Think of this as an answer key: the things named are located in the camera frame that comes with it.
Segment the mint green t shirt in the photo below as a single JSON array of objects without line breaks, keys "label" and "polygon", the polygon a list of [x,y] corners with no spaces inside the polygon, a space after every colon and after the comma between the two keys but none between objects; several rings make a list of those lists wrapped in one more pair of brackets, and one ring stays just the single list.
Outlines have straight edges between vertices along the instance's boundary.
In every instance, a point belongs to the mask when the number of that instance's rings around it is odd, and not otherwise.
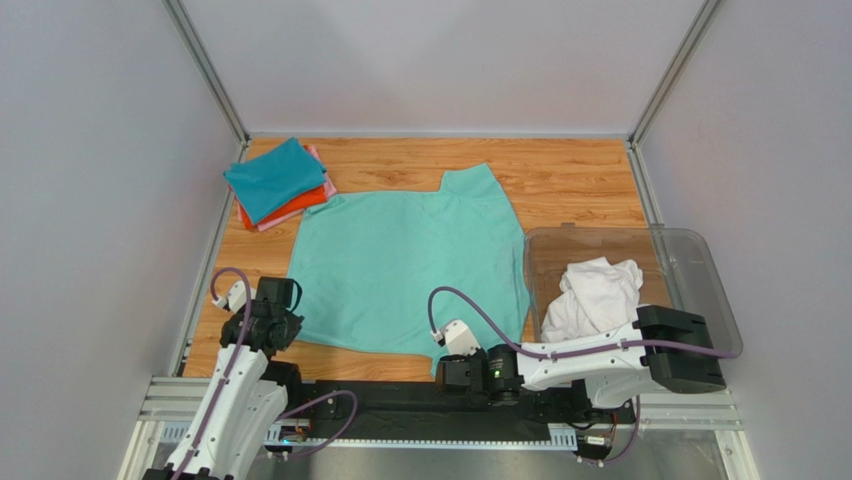
[{"label": "mint green t shirt", "polygon": [[299,339],[437,361],[433,328],[459,319],[489,348],[521,338],[525,234],[492,170],[448,171],[432,192],[339,194],[302,217],[288,276]]}]

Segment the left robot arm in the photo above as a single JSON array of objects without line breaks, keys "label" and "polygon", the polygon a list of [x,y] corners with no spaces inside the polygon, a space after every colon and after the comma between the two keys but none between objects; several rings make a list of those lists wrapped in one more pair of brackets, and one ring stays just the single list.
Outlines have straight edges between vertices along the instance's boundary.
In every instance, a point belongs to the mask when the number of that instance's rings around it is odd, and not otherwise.
[{"label": "left robot arm", "polygon": [[234,283],[214,304],[230,313],[209,385],[187,432],[146,479],[242,479],[268,430],[302,393],[300,368],[275,360],[301,330],[303,294],[293,279]]}]

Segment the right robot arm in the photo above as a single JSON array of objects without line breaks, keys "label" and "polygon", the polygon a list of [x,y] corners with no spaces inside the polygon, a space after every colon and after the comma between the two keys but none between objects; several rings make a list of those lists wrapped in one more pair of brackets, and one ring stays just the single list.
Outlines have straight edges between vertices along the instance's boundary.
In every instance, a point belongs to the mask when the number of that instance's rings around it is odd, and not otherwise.
[{"label": "right robot arm", "polygon": [[662,387],[677,394],[721,391],[727,384],[703,317],[662,306],[637,320],[588,337],[555,343],[508,342],[483,349],[470,327],[452,320],[431,331],[446,348],[436,383],[443,394],[514,405],[553,388],[579,388],[581,408],[614,410]]}]

